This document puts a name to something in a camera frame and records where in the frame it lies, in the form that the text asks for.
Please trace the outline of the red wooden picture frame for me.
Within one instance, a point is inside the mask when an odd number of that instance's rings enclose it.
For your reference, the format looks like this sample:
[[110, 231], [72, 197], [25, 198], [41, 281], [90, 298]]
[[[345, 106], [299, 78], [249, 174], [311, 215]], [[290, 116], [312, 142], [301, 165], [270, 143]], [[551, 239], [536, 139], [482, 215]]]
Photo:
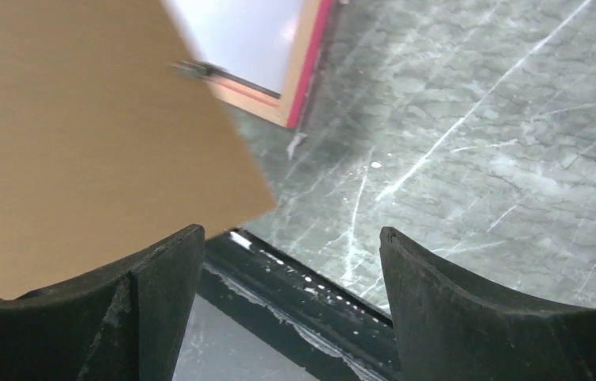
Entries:
[[280, 127], [295, 128], [306, 105], [333, 5], [333, 1], [306, 1], [302, 6], [292, 27], [292, 46], [278, 96], [220, 75], [208, 79], [213, 93], [223, 102]]

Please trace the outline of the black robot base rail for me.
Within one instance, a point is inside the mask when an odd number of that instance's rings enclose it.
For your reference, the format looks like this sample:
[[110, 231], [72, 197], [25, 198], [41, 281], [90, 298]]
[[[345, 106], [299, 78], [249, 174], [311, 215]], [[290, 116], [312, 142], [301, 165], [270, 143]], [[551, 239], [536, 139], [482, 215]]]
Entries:
[[243, 229], [210, 238], [198, 295], [319, 380], [400, 380], [390, 317]]

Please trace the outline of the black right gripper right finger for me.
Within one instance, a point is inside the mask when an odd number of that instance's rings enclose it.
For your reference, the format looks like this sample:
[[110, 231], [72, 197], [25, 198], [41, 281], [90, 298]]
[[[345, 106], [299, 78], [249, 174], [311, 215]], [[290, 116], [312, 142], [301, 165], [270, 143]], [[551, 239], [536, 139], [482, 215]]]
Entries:
[[392, 227], [380, 259], [403, 379], [596, 381], [596, 309], [504, 287]]

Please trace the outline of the glossy photo with white borders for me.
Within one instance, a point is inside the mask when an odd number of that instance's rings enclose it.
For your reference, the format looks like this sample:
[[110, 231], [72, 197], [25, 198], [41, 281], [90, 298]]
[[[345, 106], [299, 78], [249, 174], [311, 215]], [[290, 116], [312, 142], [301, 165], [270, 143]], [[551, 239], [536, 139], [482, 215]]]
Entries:
[[301, 0], [170, 0], [168, 13], [191, 53], [272, 96], [283, 92]]

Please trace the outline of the brown cardboard backing board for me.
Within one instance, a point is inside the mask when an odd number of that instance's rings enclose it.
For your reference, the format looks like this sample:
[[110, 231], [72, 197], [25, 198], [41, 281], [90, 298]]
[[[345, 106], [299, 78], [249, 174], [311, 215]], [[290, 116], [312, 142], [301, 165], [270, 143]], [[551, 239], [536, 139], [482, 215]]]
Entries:
[[275, 207], [165, 1], [0, 1], [0, 298]]

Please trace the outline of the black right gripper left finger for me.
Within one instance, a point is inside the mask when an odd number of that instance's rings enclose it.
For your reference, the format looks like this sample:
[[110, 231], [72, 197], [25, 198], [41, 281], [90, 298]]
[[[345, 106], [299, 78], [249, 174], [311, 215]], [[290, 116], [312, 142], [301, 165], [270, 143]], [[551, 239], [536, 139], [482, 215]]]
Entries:
[[169, 380], [205, 258], [189, 225], [14, 300], [0, 299], [0, 380]]

